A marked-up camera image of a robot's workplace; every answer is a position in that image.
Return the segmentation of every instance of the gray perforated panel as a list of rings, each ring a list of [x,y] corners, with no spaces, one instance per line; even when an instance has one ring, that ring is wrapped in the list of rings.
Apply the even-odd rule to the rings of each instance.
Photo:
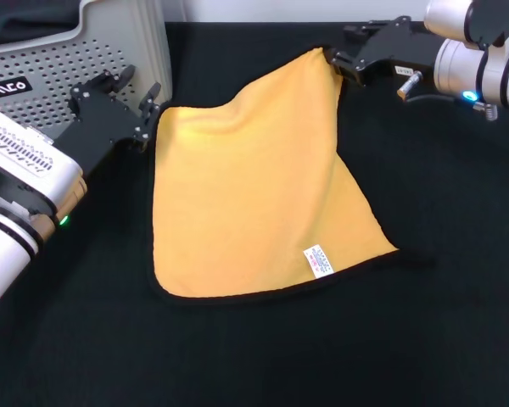
[[[77,32],[0,47],[0,81],[24,76],[33,87],[0,98],[0,111],[55,138],[73,119],[67,106],[72,85],[104,70],[119,74],[128,64],[137,73],[119,100],[136,109],[155,81],[163,85],[160,101],[170,98],[164,17],[158,15],[162,1],[85,0]]]

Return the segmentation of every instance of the black bracket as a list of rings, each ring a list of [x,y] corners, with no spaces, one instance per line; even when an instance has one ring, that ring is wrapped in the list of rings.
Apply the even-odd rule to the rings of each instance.
[[[345,45],[363,44],[356,56],[336,48],[327,49],[325,56],[339,74],[359,86],[369,85],[380,76],[400,75],[400,68],[420,71],[430,81],[435,59],[445,41],[427,31],[414,31],[411,17],[406,15],[395,20],[347,25],[344,38]]]
[[[129,142],[142,151],[154,139],[162,109],[154,100],[160,93],[155,83],[134,113],[116,96],[128,85],[136,68],[128,66],[120,75],[105,70],[86,83],[70,89],[69,107],[76,115],[74,123],[60,135],[54,146],[71,157],[89,176],[119,143]]]

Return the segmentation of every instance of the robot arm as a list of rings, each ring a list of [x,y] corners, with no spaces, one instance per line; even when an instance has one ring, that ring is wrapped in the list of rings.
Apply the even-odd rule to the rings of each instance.
[[[144,149],[154,136],[159,84],[142,100],[139,116],[109,96],[128,84],[134,70],[120,76],[104,71],[73,86],[76,121],[56,142],[0,113],[0,298],[87,193],[86,179],[115,146],[129,142]]]
[[[414,30],[401,16],[345,27],[346,40],[364,46],[356,57],[328,49],[327,60],[360,86],[403,77],[405,102],[427,87],[496,120],[497,107],[509,108],[509,0],[432,0],[424,25],[428,32]]]

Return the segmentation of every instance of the yellow towel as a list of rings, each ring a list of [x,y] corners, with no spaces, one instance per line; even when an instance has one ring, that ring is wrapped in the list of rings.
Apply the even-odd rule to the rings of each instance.
[[[159,123],[154,269],[189,298],[258,293],[394,251],[336,154],[341,78],[314,49],[212,109]]]

